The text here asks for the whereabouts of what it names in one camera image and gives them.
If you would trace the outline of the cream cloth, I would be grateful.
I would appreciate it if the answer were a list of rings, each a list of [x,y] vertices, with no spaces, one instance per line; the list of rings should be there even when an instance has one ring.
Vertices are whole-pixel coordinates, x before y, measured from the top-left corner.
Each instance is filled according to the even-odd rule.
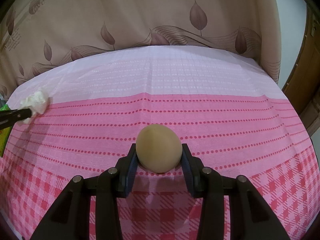
[[[21,123],[27,125],[36,116],[43,115],[49,104],[49,94],[43,88],[38,89],[36,92],[26,97],[20,102],[20,107],[18,109],[30,109],[31,117],[24,119]]]

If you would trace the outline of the beige leaf-print curtain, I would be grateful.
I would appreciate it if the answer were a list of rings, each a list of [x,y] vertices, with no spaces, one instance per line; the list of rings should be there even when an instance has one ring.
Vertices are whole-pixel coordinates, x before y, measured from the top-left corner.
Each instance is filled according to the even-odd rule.
[[[1,96],[77,59],[172,45],[230,51],[274,80],[281,64],[276,0],[1,0]]]

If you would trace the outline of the pink checked tablecloth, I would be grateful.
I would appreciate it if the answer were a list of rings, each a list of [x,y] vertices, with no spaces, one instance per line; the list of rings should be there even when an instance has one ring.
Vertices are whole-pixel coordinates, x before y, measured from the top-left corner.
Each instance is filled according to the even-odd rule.
[[[16,124],[1,158],[1,215],[29,239],[76,175],[98,176],[137,144],[132,192],[118,200],[125,239],[195,239],[200,200],[178,164],[182,144],[226,177],[246,176],[291,239],[319,214],[319,168],[298,114],[252,59],[201,47],[80,53],[37,65],[8,105],[38,91],[46,111]]]

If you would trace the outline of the tan egg-shaped sponge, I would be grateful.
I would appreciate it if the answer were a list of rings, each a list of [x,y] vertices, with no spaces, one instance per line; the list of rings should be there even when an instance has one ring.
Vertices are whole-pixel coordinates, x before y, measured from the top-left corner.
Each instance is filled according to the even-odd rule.
[[[137,136],[136,153],[144,168],[154,173],[166,173],[179,164],[182,143],[168,127],[148,125]]]

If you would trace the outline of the green yellow storage box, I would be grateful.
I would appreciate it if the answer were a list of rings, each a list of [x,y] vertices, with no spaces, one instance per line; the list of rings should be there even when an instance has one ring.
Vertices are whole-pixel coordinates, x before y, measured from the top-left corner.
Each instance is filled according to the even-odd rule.
[[[8,142],[8,138],[11,133],[11,130],[12,130],[12,126],[5,129],[1,129],[0,131],[0,157],[1,158],[4,155],[5,147]]]

